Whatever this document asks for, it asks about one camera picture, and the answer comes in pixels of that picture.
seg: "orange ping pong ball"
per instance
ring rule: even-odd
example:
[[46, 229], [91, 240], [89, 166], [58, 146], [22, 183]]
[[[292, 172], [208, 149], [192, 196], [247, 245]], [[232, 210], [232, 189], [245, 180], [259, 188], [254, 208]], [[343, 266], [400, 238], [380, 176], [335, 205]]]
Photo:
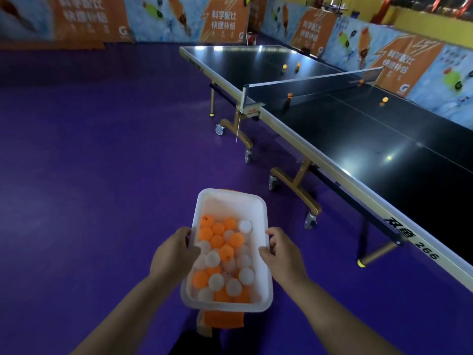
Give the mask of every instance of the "orange ping pong ball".
[[230, 237], [230, 244], [234, 248], [240, 248], [245, 243], [245, 237], [241, 233], [233, 233]]
[[223, 225], [223, 223], [220, 222], [214, 223], [211, 228], [212, 232], [217, 235], [223, 235], [223, 233], [225, 232], [225, 226]]
[[223, 225], [225, 226], [225, 230], [232, 231], [237, 227], [237, 221], [233, 218], [227, 218], [223, 221]]
[[225, 239], [221, 235], [215, 234], [212, 239], [210, 239], [210, 244], [212, 245], [212, 249], [220, 249], [222, 245], [225, 244]]
[[240, 292], [239, 296], [236, 296], [234, 298], [234, 301], [237, 303], [250, 303], [250, 292], [248, 291], [248, 288], [244, 286]]
[[216, 266], [215, 268], [207, 268], [205, 271], [207, 272], [209, 276], [215, 273], [222, 274], [222, 267], [219, 265], [219, 266]]
[[204, 215], [201, 218], [201, 227], [211, 227], [215, 223], [215, 219], [211, 215]]
[[196, 289], [202, 289], [209, 283], [209, 275], [205, 270], [197, 270], [192, 278], [192, 285]]
[[218, 292], [213, 294], [213, 301], [215, 302], [232, 302], [232, 298], [227, 294], [225, 286]]
[[203, 227], [199, 231], [199, 239], [200, 240], [211, 240], [213, 236], [212, 229], [209, 227]]
[[225, 244], [220, 248], [219, 255], [221, 261], [228, 262], [233, 259], [235, 251], [233, 250], [233, 247], [231, 245]]

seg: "black pants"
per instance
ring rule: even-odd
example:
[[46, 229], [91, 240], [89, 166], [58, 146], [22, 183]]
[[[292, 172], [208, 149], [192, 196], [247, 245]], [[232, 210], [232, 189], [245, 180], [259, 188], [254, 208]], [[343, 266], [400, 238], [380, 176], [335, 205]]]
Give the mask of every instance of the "black pants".
[[222, 353], [220, 336], [214, 334], [214, 337], [203, 337], [195, 331], [185, 331], [180, 335], [169, 355], [188, 355], [196, 351], [205, 355], [220, 355]]

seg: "caster wheel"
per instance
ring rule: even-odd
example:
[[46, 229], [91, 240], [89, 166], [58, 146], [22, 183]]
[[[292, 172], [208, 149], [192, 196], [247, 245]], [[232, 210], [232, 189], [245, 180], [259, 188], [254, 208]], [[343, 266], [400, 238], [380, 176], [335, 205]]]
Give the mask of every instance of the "caster wheel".
[[253, 160], [253, 156], [251, 155], [251, 150], [245, 151], [245, 163], [246, 164], [251, 163], [252, 160]]
[[309, 213], [305, 218], [304, 228], [309, 230], [317, 225], [317, 217]]
[[279, 181], [275, 176], [269, 176], [269, 190], [275, 192], [280, 188]]
[[225, 127], [222, 127], [219, 124], [215, 127], [215, 133], [218, 134], [219, 136], [223, 135], [224, 130], [225, 130]]

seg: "hand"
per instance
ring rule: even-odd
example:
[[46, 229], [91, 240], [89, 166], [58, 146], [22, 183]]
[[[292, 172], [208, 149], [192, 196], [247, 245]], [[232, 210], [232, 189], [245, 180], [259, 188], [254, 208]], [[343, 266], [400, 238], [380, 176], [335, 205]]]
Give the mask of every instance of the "hand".
[[301, 281], [309, 280], [299, 248], [281, 228], [269, 228], [266, 234], [270, 250], [260, 247], [260, 256], [271, 270], [272, 277], [286, 292], [291, 291]]
[[181, 227], [159, 246], [151, 262], [151, 277], [165, 277], [179, 283], [189, 274], [201, 253], [199, 247], [187, 248], [186, 237], [190, 233], [190, 228]]

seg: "table tennis net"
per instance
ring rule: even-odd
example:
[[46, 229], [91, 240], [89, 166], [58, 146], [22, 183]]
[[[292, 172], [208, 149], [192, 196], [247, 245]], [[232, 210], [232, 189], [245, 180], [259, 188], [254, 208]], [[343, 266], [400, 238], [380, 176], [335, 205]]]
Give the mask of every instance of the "table tennis net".
[[289, 93], [292, 94], [292, 104], [294, 102], [310, 101], [329, 92], [355, 88], [365, 83], [374, 82], [382, 70], [382, 67], [378, 67], [317, 77], [245, 85], [240, 110], [251, 104], [275, 105], [283, 103], [287, 100]]

